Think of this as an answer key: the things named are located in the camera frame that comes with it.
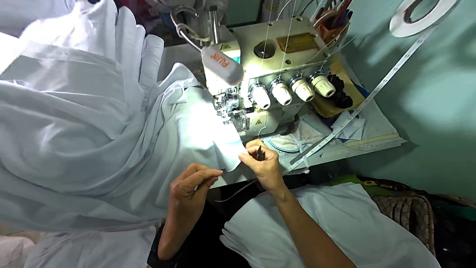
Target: white tension knob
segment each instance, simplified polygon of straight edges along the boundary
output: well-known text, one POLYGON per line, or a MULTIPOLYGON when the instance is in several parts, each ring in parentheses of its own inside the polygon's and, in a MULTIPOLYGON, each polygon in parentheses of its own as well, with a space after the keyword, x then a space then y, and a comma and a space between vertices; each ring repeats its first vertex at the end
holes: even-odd
POLYGON ((261 84, 251 85, 251 97, 256 102, 259 108, 266 110, 271 105, 271 100, 269 99, 268 92, 266 91, 265 86, 261 84))
POLYGON ((243 66, 223 54, 215 46, 204 47, 201 52, 203 66, 231 86, 243 81, 243 66))
POLYGON ((302 77, 295 77, 291 80, 291 89, 305 102, 311 101, 316 96, 314 91, 309 87, 309 84, 302 77))
POLYGON ((313 74, 310 77, 310 81, 314 90, 326 98, 334 95, 336 92, 334 85, 329 82, 326 76, 320 73, 313 74))
POLYGON ((288 86, 286 86, 286 84, 284 84, 280 79, 271 83, 270 88, 271 93, 282 106, 289 105, 293 100, 293 97, 291 97, 291 94, 288 91, 288 86))

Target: black wristband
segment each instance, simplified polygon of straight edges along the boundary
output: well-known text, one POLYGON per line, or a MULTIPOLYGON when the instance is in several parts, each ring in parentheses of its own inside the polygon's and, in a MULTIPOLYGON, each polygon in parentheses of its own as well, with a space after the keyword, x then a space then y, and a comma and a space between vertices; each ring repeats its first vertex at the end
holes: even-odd
POLYGON ((162 235, 162 230, 164 229, 165 222, 162 222, 162 225, 157 230, 157 233, 154 237, 154 242, 152 242, 152 247, 150 248, 149 257, 147 258, 147 264, 152 268, 174 268, 177 264, 177 256, 179 255, 180 250, 175 254, 172 259, 161 260, 158 256, 159 249, 159 240, 162 235))

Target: finger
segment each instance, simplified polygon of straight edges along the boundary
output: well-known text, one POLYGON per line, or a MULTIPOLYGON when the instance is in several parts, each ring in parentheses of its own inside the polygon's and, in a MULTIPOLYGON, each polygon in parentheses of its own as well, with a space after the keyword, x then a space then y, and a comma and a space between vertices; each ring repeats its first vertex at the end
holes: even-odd
POLYGON ((259 161, 250 155, 241 153, 238 155, 238 158, 252 170, 255 170, 259 165, 259 161))
POLYGON ((256 139, 256 140, 252 140, 252 141, 248 142, 245 147, 248 149, 248 147, 252 147, 252 146, 255 146, 255 145, 258 145, 258 146, 261 145, 262 147, 268 149, 266 144, 260 139, 256 139))
POLYGON ((210 179, 205 180, 198 188, 197 191, 195 192, 195 195, 197 198, 200 200, 205 200, 207 198, 207 192, 210 189, 210 187, 218 181, 218 177, 213 177, 210 179))
POLYGON ((202 184, 205 180, 213 177, 218 177, 223 174, 223 171, 216 169, 198 170, 194 174, 188 176, 183 180, 187 186, 195 187, 202 184))
MULTIPOLYGON (((259 150, 259 145, 252 146, 247 149, 248 154, 250 155, 256 155, 256 153, 259 150)), ((261 151, 265 154, 265 159, 268 160, 270 158, 273 158, 276 154, 276 151, 273 151, 271 149, 263 148, 261 147, 261 151)))
POLYGON ((188 167, 180 174, 180 176, 177 177, 177 180, 183 180, 190 175, 194 174, 195 172, 199 170, 205 170, 205 169, 210 169, 206 165, 198 164, 198 163, 191 163, 188 165, 188 167))

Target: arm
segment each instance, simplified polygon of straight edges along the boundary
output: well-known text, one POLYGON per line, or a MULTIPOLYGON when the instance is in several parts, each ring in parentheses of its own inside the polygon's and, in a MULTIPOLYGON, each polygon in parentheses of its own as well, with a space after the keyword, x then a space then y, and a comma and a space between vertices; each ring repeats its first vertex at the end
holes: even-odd
POLYGON ((191 164, 170 184, 167 217, 157 250, 160 260, 172 259, 182 247, 203 212, 208 190, 222 173, 191 164))
POLYGON ((269 150, 261 140, 249 142, 246 148, 250 155, 240 154, 240 160, 255 172, 261 185, 274 198, 306 266, 309 268, 355 268, 352 261, 305 212, 286 187, 279 172, 278 154, 269 150), (259 146, 262 146, 265 152, 264 161, 257 161, 250 156, 258 151, 259 146))

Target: right hand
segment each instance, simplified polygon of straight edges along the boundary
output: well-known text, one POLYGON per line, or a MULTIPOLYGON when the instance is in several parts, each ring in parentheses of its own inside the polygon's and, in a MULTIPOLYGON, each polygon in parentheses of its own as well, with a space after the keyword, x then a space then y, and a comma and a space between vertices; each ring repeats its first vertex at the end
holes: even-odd
POLYGON ((253 170, 259 183, 270 193, 287 189, 283 177, 279 171, 279 155, 276 151, 270 150, 263 141, 256 139, 246 144, 247 154, 239 154, 239 159, 253 170), (256 155, 259 147, 265 153, 265 160, 258 161, 252 157, 256 155))

